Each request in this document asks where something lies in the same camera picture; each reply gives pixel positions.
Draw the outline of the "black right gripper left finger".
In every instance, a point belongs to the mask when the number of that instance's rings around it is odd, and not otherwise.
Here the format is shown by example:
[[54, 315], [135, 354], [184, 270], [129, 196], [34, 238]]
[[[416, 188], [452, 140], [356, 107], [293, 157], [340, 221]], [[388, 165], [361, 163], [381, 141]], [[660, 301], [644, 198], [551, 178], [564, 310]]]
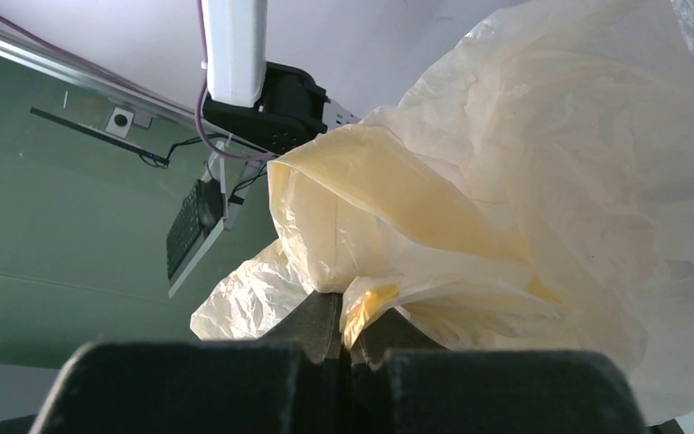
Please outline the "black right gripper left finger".
[[35, 433], [337, 433], [337, 294], [256, 340], [107, 342], [63, 366]]

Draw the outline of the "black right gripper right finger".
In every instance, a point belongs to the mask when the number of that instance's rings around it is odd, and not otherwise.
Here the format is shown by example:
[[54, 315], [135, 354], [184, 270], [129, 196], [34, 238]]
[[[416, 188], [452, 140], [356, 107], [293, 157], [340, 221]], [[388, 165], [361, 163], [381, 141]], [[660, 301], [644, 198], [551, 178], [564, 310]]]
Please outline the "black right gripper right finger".
[[588, 351], [446, 350], [395, 310], [350, 351], [367, 433], [645, 433], [624, 375]]

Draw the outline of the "translucent yellowish trash bag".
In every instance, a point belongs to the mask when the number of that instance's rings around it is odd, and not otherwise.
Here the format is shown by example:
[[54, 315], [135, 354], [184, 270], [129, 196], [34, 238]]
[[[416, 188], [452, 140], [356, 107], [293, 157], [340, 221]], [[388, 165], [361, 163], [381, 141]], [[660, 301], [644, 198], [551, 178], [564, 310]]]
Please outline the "translucent yellowish trash bag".
[[694, 28], [679, 1], [499, 10], [373, 110], [271, 161], [277, 238], [192, 313], [257, 338], [337, 293], [453, 350], [591, 350], [645, 420], [694, 410]]

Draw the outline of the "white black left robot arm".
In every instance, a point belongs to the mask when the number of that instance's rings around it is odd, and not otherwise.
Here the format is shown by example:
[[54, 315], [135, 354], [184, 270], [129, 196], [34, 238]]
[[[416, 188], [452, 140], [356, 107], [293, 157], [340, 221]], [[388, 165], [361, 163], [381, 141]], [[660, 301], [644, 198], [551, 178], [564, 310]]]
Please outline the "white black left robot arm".
[[250, 161], [274, 159], [327, 131], [324, 88], [301, 69], [266, 58], [267, 2], [197, 4], [204, 75], [194, 110], [199, 138], [212, 152], [231, 154], [204, 126], [252, 148]]

